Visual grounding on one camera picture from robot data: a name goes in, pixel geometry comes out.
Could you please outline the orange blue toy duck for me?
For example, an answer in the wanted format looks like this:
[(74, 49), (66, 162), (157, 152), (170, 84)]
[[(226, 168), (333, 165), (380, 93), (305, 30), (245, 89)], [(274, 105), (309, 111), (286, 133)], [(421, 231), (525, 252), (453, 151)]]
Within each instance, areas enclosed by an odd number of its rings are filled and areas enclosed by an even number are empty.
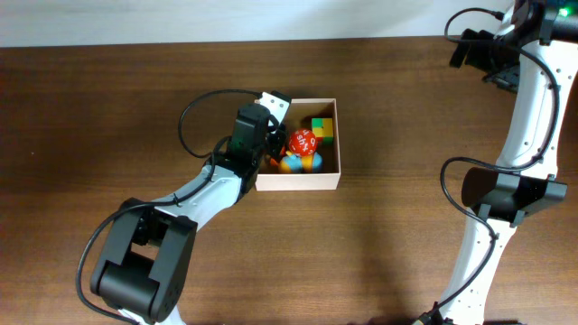
[(287, 152), (286, 155), (276, 160), (269, 160), (271, 166), (276, 167), (280, 173), (319, 173), (322, 171), (323, 159), (318, 153), (306, 156), (298, 156)]

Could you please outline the white cardboard box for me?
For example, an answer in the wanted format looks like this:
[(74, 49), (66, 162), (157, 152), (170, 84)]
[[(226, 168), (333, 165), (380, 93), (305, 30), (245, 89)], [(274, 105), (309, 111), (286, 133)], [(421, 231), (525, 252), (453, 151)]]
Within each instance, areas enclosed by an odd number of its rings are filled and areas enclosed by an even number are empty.
[(341, 176), (340, 135), (337, 100), (335, 98), (294, 99), (284, 118), (287, 133), (312, 126), (313, 118), (331, 118), (333, 142), (322, 144), (318, 149), (322, 159), (322, 171), (318, 173), (279, 173), (268, 162), (261, 164), (256, 179), (257, 191), (282, 190), (336, 190)]

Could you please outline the multicolour puzzle cube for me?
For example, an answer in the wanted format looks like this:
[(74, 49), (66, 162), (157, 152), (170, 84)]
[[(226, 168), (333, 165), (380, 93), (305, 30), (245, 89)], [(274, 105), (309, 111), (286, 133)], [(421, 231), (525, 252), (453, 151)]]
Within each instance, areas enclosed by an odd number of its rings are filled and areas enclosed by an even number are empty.
[(318, 143), (331, 145), (334, 141), (333, 119), (315, 117), (312, 119), (312, 131)]

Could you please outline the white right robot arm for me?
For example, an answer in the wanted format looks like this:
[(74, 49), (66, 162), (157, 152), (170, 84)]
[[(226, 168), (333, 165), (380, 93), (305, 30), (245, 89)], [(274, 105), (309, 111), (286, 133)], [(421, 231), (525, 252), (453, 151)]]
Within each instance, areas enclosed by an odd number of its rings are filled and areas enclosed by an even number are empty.
[(484, 81), (516, 94), (508, 136), (495, 163), (473, 158), (454, 206), (466, 228), (452, 278), (419, 324), (481, 324), (499, 260), (517, 227), (562, 202), (557, 150), (568, 98), (577, 77), (577, 3), (515, 1), (490, 11), (496, 32), (465, 30), (450, 64), (484, 72)]

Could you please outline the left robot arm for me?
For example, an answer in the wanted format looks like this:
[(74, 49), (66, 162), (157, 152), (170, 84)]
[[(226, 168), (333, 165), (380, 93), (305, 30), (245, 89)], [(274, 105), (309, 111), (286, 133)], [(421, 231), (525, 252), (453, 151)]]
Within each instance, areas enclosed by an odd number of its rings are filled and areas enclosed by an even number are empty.
[(277, 99), (242, 106), (232, 135), (195, 179), (158, 200), (126, 200), (101, 224), (109, 233), (89, 286), (108, 306), (104, 315), (155, 324), (175, 314), (197, 232), (254, 187), (289, 106)]

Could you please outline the red numbered polyhedral die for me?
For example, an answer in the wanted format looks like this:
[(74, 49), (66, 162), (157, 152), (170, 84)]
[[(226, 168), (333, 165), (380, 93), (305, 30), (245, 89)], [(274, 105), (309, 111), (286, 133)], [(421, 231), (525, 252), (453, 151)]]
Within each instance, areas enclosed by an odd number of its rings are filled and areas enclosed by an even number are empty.
[(317, 146), (317, 138), (310, 129), (298, 129), (289, 136), (288, 149), (295, 155), (311, 155), (316, 152)]

